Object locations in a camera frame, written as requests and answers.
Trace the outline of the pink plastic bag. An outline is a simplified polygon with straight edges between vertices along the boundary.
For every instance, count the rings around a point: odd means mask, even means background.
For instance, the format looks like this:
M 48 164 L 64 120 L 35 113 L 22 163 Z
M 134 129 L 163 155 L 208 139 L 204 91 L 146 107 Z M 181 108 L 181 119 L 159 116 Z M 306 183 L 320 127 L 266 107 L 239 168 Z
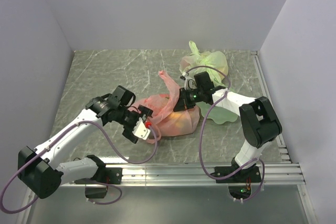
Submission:
M 168 93 L 154 94 L 148 98 L 136 101 L 133 107 L 142 105 L 153 111 L 149 121 L 159 140 L 162 137 L 175 137 L 192 134 L 199 123 L 200 115 L 197 106 L 192 109 L 174 112 L 173 109 L 179 98 L 180 86 L 164 70 L 159 71 L 159 77 L 165 83 Z

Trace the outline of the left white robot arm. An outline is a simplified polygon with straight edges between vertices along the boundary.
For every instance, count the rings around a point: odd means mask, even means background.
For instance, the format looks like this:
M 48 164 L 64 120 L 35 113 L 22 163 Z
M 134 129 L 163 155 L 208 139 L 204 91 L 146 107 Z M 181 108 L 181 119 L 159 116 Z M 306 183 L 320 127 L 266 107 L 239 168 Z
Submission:
M 150 135 L 146 120 L 153 111 L 143 105 L 133 108 L 135 98 L 134 93 L 117 86 L 113 93 L 91 99 L 66 128 L 35 148 L 24 147 L 19 152 L 18 178 L 40 199 L 76 180 L 110 181 L 106 164 L 95 155 L 66 163 L 62 160 L 87 136 L 111 122 L 122 125 L 122 135 L 132 143 L 146 140 Z

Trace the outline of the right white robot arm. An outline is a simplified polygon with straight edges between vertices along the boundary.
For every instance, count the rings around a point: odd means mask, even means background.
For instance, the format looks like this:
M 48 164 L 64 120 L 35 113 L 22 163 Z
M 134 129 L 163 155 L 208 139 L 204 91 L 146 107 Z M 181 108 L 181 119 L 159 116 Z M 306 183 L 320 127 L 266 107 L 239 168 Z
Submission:
M 209 74 L 201 72 L 194 76 L 194 89 L 181 88 L 175 112 L 192 109 L 199 102 L 226 109 L 240 117 L 245 141 L 233 158 L 230 173 L 220 177 L 207 172 L 202 158 L 202 145 L 199 144 L 199 160 L 205 174 L 212 179 L 225 180 L 233 178 L 242 182 L 250 174 L 263 150 L 282 133 L 281 123 L 267 97 L 251 98 L 229 91 L 224 86 L 215 86 Z

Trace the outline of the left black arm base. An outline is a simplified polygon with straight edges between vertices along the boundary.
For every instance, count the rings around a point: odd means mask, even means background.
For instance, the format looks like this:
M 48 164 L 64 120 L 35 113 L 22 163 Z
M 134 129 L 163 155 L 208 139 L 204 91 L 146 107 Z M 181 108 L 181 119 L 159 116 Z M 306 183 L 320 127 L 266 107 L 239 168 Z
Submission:
M 74 181 L 74 184 L 85 185 L 85 196 L 89 200 L 104 199 L 108 189 L 112 187 L 119 192 L 119 196 L 114 200 L 117 201 L 122 196 L 122 190 L 118 187 L 122 181 L 122 172 L 121 167 L 104 168 L 94 178 L 78 179 Z

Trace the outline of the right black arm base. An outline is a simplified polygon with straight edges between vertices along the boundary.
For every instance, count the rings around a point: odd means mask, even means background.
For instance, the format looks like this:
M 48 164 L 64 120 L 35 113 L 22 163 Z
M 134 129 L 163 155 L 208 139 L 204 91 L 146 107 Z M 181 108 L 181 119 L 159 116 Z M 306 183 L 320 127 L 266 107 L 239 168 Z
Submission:
M 216 183 L 229 184 L 228 191 L 232 199 L 244 202 L 254 197 L 261 190 L 264 179 L 264 172 L 261 172 L 258 166 L 253 165 L 250 168 L 238 171 L 227 179 L 217 180 Z M 259 183 L 255 192 L 252 190 L 252 183 Z

